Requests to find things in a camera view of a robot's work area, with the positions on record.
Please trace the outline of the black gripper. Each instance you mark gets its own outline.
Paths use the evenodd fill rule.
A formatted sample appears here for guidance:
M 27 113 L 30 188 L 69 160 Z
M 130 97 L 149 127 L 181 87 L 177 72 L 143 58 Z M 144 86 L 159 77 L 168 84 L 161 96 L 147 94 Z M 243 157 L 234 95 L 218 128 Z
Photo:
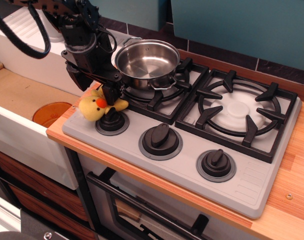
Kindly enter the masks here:
M 91 32 L 84 29 L 63 29 L 68 75 L 81 91 L 86 91 L 93 81 L 102 84 L 102 92 L 108 105 L 113 106 L 122 96 L 124 85 L 121 74 L 112 65 L 116 51 L 116 38 L 106 29 Z

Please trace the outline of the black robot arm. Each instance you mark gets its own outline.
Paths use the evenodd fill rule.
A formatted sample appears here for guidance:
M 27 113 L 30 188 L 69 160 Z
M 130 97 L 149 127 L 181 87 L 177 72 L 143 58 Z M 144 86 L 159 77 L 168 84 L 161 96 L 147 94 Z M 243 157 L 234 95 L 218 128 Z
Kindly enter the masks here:
M 62 34 L 66 70 L 82 91 L 93 81 L 102 84 L 103 95 L 114 105 L 122 95 L 122 77 L 112 65 L 117 43 L 115 37 L 100 24 L 99 7 L 88 0 L 10 0 L 9 4 L 27 7 L 39 26 L 37 10 L 41 10 L 50 24 Z

